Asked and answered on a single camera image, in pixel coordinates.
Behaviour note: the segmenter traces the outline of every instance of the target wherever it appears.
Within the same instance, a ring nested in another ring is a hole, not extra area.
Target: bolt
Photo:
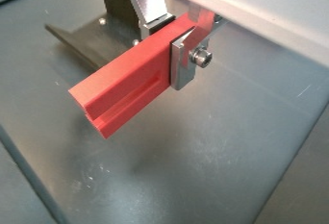
[[[214,23],[220,23],[220,21],[222,20],[222,17],[220,14],[214,15]]]
[[[137,46],[140,44],[140,40],[138,39],[134,39],[133,40],[133,46]]]
[[[105,26],[107,24],[107,19],[105,19],[105,18],[101,18],[98,21],[99,21],[99,24],[102,26]]]
[[[208,51],[205,46],[201,46],[194,50],[190,59],[200,67],[205,68],[212,62],[213,53]]]

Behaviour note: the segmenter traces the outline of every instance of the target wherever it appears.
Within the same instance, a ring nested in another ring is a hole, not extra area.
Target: metal stand
[[[74,33],[46,25],[47,30],[97,70],[141,40],[140,19],[130,0],[105,0],[107,13]]]

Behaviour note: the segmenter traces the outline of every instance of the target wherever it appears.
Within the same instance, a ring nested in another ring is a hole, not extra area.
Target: white panel
[[[329,66],[329,0],[190,0]]]

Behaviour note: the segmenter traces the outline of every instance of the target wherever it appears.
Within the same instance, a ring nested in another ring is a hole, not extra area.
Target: metal clamp
[[[132,0],[140,17],[142,39],[176,20],[165,0]],[[210,36],[225,20],[214,12],[192,3],[189,18],[196,27],[172,43],[172,87],[182,89],[194,79],[196,66],[205,68],[213,59],[208,51]]]
[[[172,87],[176,90],[181,90],[194,79],[197,65],[205,68],[210,64],[210,37],[226,23],[218,14],[196,4],[190,4],[189,17],[197,26],[172,44]]]

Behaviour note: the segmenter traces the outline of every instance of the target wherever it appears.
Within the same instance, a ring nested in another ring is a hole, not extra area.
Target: metal plate
[[[329,220],[329,107],[291,164],[256,224]]]
[[[0,121],[54,214],[71,224],[251,223],[328,103],[328,69],[228,23],[196,80],[103,140],[67,92],[90,71],[45,24],[81,28],[105,10],[102,0],[0,8]]]

